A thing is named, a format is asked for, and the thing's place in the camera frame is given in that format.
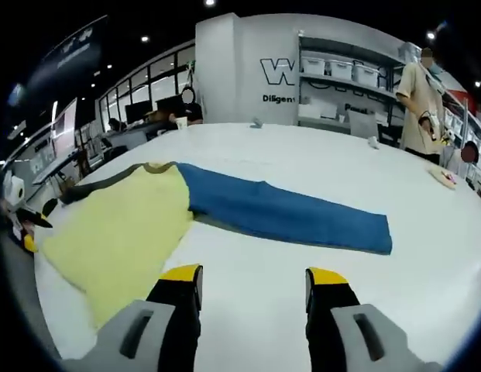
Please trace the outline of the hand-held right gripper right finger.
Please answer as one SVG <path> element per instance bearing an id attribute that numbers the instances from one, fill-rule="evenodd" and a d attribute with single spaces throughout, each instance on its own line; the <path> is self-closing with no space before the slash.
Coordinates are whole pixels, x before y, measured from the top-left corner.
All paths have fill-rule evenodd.
<path id="1" fill-rule="evenodd" d="M 334 271 L 309 267 L 306 339 L 313 371 L 440 371 L 408 347 L 407 334 L 378 308 L 361 304 Z"/>

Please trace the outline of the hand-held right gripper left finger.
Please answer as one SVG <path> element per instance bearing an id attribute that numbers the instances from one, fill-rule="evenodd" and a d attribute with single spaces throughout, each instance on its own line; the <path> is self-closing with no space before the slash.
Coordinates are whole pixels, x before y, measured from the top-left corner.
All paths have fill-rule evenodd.
<path id="1" fill-rule="evenodd" d="M 98 332 L 96 371 L 192 371 L 201 335 L 203 266 L 162 274 Z"/>

